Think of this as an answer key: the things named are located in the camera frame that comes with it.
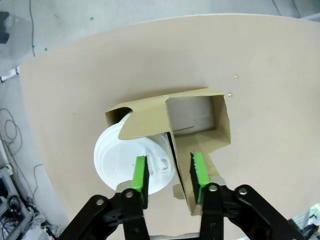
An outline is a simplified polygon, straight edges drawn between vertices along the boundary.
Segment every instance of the cardboard flap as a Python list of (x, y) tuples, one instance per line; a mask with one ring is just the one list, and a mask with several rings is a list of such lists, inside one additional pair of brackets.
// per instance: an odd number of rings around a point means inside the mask
[(168, 98), (181, 98), (181, 97), (201, 97), (201, 96), (217, 96), (224, 95), (222, 92), (215, 91), (211, 88), (202, 88), (191, 91), (177, 92), (168, 94)]
[(226, 138), (225, 141), (227, 141), (230, 144), (231, 143), (230, 120), (227, 112), (227, 105), (223, 95), (217, 96), (214, 98), (213, 108), (214, 108), (214, 118), (215, 118), (214, 120), (216, 124), (215, 128), (221, 134), (222, 137)]
[(185, 192), (188, 207), (190, 208), (191, 215), (201, 215), (201, 207), (196, 205), (194, 189), (190, 176), (190, 152), (201, 152), (209, 176), (219, 176), (209, 153), (212, 151), (223, 148), (230, 144), (227, 138), (223, 137), (219, 132), (208, 132), (208, 135), (195, 134), (184, 135), (175, 137), (175, 144), (179, 151), (176, 152), (178, 170), (182, 177), (182, 185)]
[(118, 104), (105, 113), (107, 123), (109, 126), (116, 124), (129, 111), (132, 111), (118, 135), (120, 140), (131, 140), (168, 132), (170, 123), (166, 108), (167, 99), (166, 96), (151, 97)]

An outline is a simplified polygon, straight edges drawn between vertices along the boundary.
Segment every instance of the black cable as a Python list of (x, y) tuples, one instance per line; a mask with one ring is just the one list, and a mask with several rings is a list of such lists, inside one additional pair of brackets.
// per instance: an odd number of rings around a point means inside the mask
[(275, 3), (275, 0), (272, 0), (272, 2), (273, 2), (273, 5), (274, 5), (276, 11), (278, 12), (279, 16), (282, 16), (280, 11), (279, 11), (279, 8), (278, 8), (277, 4)]
[(311, 216), (308, 217), (308, 219), (304, 222), (304, 224), (302, 225), (302, 235), (305, 235), (305, 228), (306, 228), (306, 224), (308, 223), (309, 219), (312, 219), (315, 216), (315, 214), (312, 214)]
[(4, 233), (4, 228), (5, 228), (5, 224), (6, 224), (5, 221), (6, 221), (6, 219), (4, 220), (4, 222), (0, 221), (1, 224), (2, 224), (2, 230), (1, 230), (1, 232), (2, 232), (2, 239), (3, 239), (3, 240), (5, 240), (5, 233)]
[(8, 199), (8, 204), (9, 204), (9, 212), (5, 213), (5, 219), (6, 221), (3, 224), (4, 229), (10, 233), (14, 228), (19, 226), (19, 223), (22, 221), (22, 219), (24, 218), (21, 215), (21, 211), (22, 211), (22, 201), (20, 199), (20, 197), (18, 195), (12, 195), (9, 199)]
[[(32, 191), (32, 188), (31, 188), (26, 176), (22, 172), (22, 170), (21, 170), (21, 168), (20, 168), (20, 166), (19, 166), (19, 164), (18, 164), (18, 162), (16, 161), (16, 158), (15, 158), (15, 155), (20, 151), (20, 149), (23, 146), (23, 138), (22, 138), (21, 130), (20, 130), (19, 126), (16, 124), (16, 122), (14, 120), (14, 117), (11, 114), (11, 112), (7, 108), (0, 108), (0, 116), (2, 115), (3, 112), (6, 112), (8, 114), (8, 116), (9, 116), (9, 119), (7, 119), (5, 121), (5, 124), (4, 124), (4, 132), (5, 132), (5, 136), (4, 137), (6, 139), (9, 139), (9, 141), (2, 140), (2, 142), (6, 146), (7, 151), (9, 153), (9, 156), (12, 158), (12, 160), (13, 160), (13, 162), (15, 164), (15, 168), (17, 169), (17, 179), (18, 179), (18, 181), (21, 183), (21, 180), (20, 180), (20, 177), (19, 177), (19, 171), (20, 171), (22, 177), (24, 178), (26, 184), (28, 185), (28, 188), (30, 189), (30, 193), (32, 194), (32, 198), (28, 196), (26, 198), (26, 200), (23, 201), (23, 203), (26, 206), (31, 207), (35, 212), (41, 213), (40, 210), (38, 209), (38, 207), (35, 205), (35, 194), (36, 194), (36, 192), (37, 192), (37, 190), (39, 188), (39, 183), (38, 183), (37, 175), (36, 175), (36, 169), (38, 167), (40, 167), (40, 166), (43, 166), (43, 164), (37, 164), (33, 168), (33, 175), (34, 175), (34, 180), (35, 180), (35, 183), (36, 183), (36, 187), (35, 187), (34, 191)], [(15, 127), (15, 129), (14, 129), (15, 132), (13, 133), (13, 135), (10, 135), (10, 133), (9, 133), (9, 130), (8, 130), (8, 128), (9, 128), (8, 124), (9, 123), (11, 123)], [(16, 142), (17, 139), (20, 139), (20, 145), (19, 145), (18, 149), (13, 152), (11, 146), (12, 146), (12, 144), (14, 144)], [(14, 222), (14, 220), (19, 221), (18, 216), (14, 216), (13, 215), (13, 218), (11, 219), (11, 222)], [(54, 234), (54, 232), (51, 229), (51, 227), (55, 227), (55, 225), (51, 224), (48, 220), (45, 220), (44, 225), (42, 227), (45, 228), (45, 230), (46, 230), (46, 232), (48, 234), (50, 234), (52, 237), (56, 238), (56, 235)]]
[(32, 34), (31, 34), (31, 42), (32, 42), (32, 53), (33, 56), (36, 56), (35, 53), (35, 23), (34, 23), (34, 17), (32, 16), (32, 11), (31, 11), (31, 0), (29, 0), (29, 13), (30, 13), (30, 18), (31, 18), (31, 24), (32, 24)]
[(38, 165), (35, 165), (34, 168), (33, 168), (33, 175), (34, 175), (34, 179), (35, 179), (35, 184), (36, 184), (36, 187), (34, 189), (34, 192), (32, 193), (32, 201), (35, 202), (35, 195), (36, 195), (36, 191), (38, 190), (38, 181), (37, 181), (37, 175), (36, 175), (36, 169), (40, 166), (43, 166), (43, 164), (38, 164)]

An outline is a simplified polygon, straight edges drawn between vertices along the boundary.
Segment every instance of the white plastic cup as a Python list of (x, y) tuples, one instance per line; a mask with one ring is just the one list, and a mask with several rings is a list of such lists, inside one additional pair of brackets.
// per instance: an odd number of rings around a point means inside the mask
[(94, 147), (94, 166), (103, 182), (116, 190), (120, 183), (133, 179), (136, 158), (147, 156), (148, 194), (153, 194), (168, 185), (175, 174), (171, 148), (164, 134), (120, 140), (119, 132), (130, 115), (101, 134)]

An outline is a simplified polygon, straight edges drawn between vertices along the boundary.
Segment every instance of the cable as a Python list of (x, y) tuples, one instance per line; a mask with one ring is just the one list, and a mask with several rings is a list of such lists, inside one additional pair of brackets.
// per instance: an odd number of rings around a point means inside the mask
[(277, 4), (275, 3), (275, 0), (272, 0), (272, 2), (273, 2), (273, 5), (274, 5), (276, 11), (278, 12), (279, 16), (282, 16), (280, 11), (279, 11), (279, 8), (278, 8)]
[(299, 10), (298, 10), (298, 7), (297, 7), (297, 4), (296, 4), (296, 1), (295, 0), (292, 0), (292, 3), (293, 3), (293, 6), (295, 7), (295, 11), (296, 11), (296, 15), (298, 16), (298, 18), (300, 19), (301, 16), (300, 16), (300, 13), (299, 13)]
[(3, 240), (5, 240), (5, 233), (4, 233), (4, 228), (5, 228), (5, 224), (6, 224), (5, 221), (6, 221), (6, 220), (4, 220), (4, 222), (2, 222), (2, 221), (0, 220), (0, 222), (1, 222), (1, 224), (2, 224), (2, 229), (1, 229), (2, 235), (1, 235), (1, 236), (2, 236), (2, 239), (3, 239)]
[[(10, 112), (7, 108), (4, 108), (4, 107), (3, 107), (3, 108), (0, 108), (0, 115), (1, 115), (1, 113), (3, 113), (3, 112), (6, 112), (6, 113), (9, 115), (9, 119), (7, 119), (7, 120), (5, 121), (5, 123), (4, 123), (4, 133), (5, 133), (5, 137), (6, 137), (7, 139), (9, 139), (10, 141), (5, 141), (5, 144), (6, 144), (7, 147), (9, 148), (11, 154), (14, 156), (14, 155), (16, 155), (16, 154), (20, 151), (20, 149), (22, 148), (23, 139), (22, 139), (22, 135), (21, 135), (20, 128), (19, 128), (19, 126), (16, 124), (15, 119), (14, 119), (13, 115), (11, 114), (11, 112)], [(8, 124), (9, 124), (9, 123), (13, 124), (13, 126), (14, 126), (14, 131), (15, 131), (15, 132), (14, 132), (14, 136), (10, 136), (10, 134), (9, 134), (9, 130), (8, 130), (8, 129), (9, 129), (9, 127), (8, 127)], [(10, 146), (16, 142), (16, 139), (17, 139), (17, 137), (18, 137), (18, 133), (19, 133), (19, 138), (18, 138), (18, 139), (20, 139), (20, 145), (19, 145), (18, 149), (13, 152), (12, 149), (10, 148)]]
[(31, 34), (31, 43), (32, 43), (32, 53), (33, 56), (36, 56), (35, 53), (35, 23), (34, 23), (34, 17), (32, 16), (32, 11), (31, 11), (31, 0), (29, 0), (29, 13), (30, 13), (30, 18), (31, 18), (31, 24), (32, 24), (32, 34)]
[(306, 228), (306, 224), (308, 223), (309, 219), (312, 219), (315, 216), (315, 214), (312, 214), (311, 216), (308, 217), (308, 219), (304, 222), (304, 224), (302, 225), (302, 234), (303, 236), (305, 235), (305, 228)]
[(38, 181), (37, 181), (37, 175), (36, 175), (36, 169), (37, 167), (40, 167), (40, 166), (43, 166), (43, 164), (38, 164), (38, 165), (35, 165), (34, 168), (33, 168), (33, 175), (34, 175), (34, 179), (35, 179), (35, 184), (36, 184), (36, 187), (34, 189), (34, 192), (32, 193), (32, 201), (35, 202), (35, 195), (36, 195), (36, 191), (38, 190)]
[[(30, 190), (30, 194), (32, 195), (31, 197), (27, 197), (26, 200), (23, 200), (24, 205), (27, 207), (27, 209), (29, 210), (29, 212), (31, 211), (30, 209), (32, 209), (33, 213), (32, 214), (32, 219), (30, 221), (30, 224), (28, 225), (29, 228), (33, 228), (35, 225), (40, 226), (41, 228), (43, 228), (50, 236), (52, 236), (53, 238), (57, 238), (56, 235), (60, 235), (62, 233), (62, 231), (60, 231), (59, 234), (57, 234), (58, 232), (58, 226), (57, 225), (53, 225), (51, 224), (45, 217), (44, 215), (41, 213), (41, 211), (39, 210), (39, 208), (36, 206), (35, 204), (35, 194), (39, 188), (39, 183), (37, 180), (37, 175), (36, 175), (36, 169), (40, 166), (43, 166), (43, 164), (37, 164), (36, 166), (34, 166), (33, 168), (33, 175), (34, 175), (34, 180), (36, 183), (36, 187), (34, 190), (32, 190), (26, 176), (24, 175), (24, 173), (22, 172), (18, 162), (16, 161), (15, 155), (21, 150), (22, 146), (23, 146), (23, 138), (22, 138), (22, 134), (21, 134), (21, 130), (19, 128), (19, 126), (16, 124), (13, 115), (11, 114), (11, 112), (7, 109), (7, 108), (0, 108), (0, 116), (2, 116), (3, 113), (7, 113), (8, 115), (8, 119), (5, 120), (5, 124), (4, 124), (4, 135), (1, 135), (0, 132), (0, 137), (3, 138), (5, 137), (7, 140), (2, 140), (3, 145), (6, 146), (7, 148), (7, 152), (9, 153), (9, 157), (13, 160), (10, 162), (14, 162), (15, 164), (15, 168), (17, 169), (17, 179), (18, 181), (21, 183), (20, 177), (19, 177), (19, 171), (22, 175), (22, 177), (24, 178), (29, 190)], [(14, 132), (10, 134), (9, 132), (9, 124), (12, 124), (14, 126)], [(17, 148), (17, 150), (13, 151), (13, 144), (15, 144), (17, 142), (17, 140), (20, 141), (20, 145)], [(11, 197), (10, 198), (10, 203), (13, 202), (12, 200), (15, 199), (15, 202), (17, 203), (17, 201), (19, 203), (21, 203), (21, 198), (19, 196), (15, 196), (15, 197)], [(11, 225), (13, 226), (15, 224), (16, 221), (18, 221), (18, 215), (14, 215), (13, 212), (17, 212), (17, 209), (19, 209), (19, 206), (16, 204), (16, 208), (15, 210), (12, 209), (12, 216), (11, 218), (5, 218), (5, 222), (3, 222), (4, 224), (2, 225), (2, 231), (6, 228), (6, 224), (11, 223)]]

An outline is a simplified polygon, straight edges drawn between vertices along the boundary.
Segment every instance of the metal frame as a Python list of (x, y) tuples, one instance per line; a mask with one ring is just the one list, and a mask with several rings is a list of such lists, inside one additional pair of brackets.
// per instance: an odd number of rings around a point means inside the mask
[[(6, 189), (8, 191), (8, 197), (4, 198), (2, 197), (2, 203), (0, 204), (0, 216), (2, 216), (8, 209), (9, 209), (9, 203), (8, 203), (8, 199), (11, 196), (19, 196), (15, 185), (13, 184), (9, 173), (7, 172), (6, 168), (2, 168), (0, 169), (0, 179), (2, 179), (3, 183), (6, 186)], [(27, 224), (30, 222), (31, 220), (31, 215), (28, 212), (28, 210), (26, 209), (25, 205), (21, 202), (21, 212), (20, 212), (23, 216), (23, 220), (19, 223), (18, 226), (16, 226), (9, 234), (8, 236), (5, 238), (5, 240), (16, 240), (19, 235), (22, 233), (22, 231), (26, 228)]]

